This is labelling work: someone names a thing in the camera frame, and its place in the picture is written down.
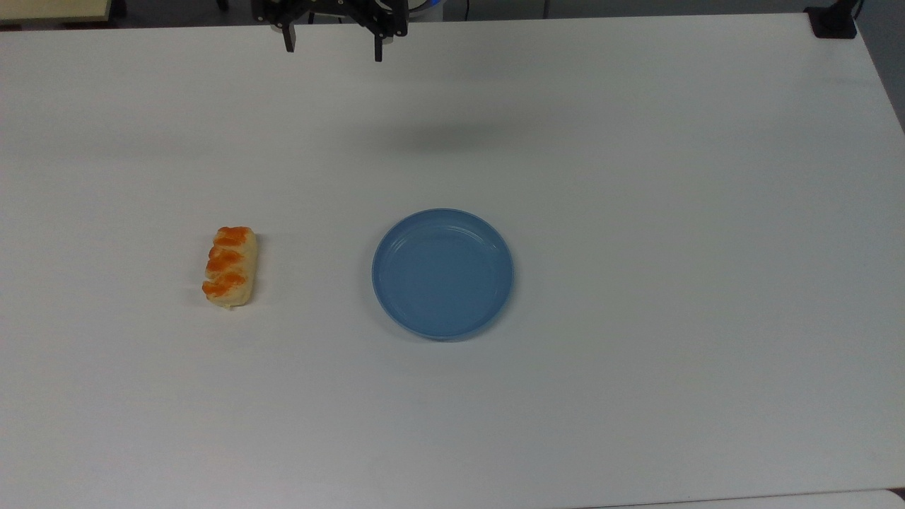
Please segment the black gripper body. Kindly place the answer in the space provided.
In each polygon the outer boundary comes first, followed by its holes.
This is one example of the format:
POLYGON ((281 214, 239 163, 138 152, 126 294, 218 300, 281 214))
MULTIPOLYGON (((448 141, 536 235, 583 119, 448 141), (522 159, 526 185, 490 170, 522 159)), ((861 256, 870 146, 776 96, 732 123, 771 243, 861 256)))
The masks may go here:
POLYGON ((407 1, 253 1, 252 19, 282 29, 307 14, 349 18, 378 38, 405 36, 407 1))

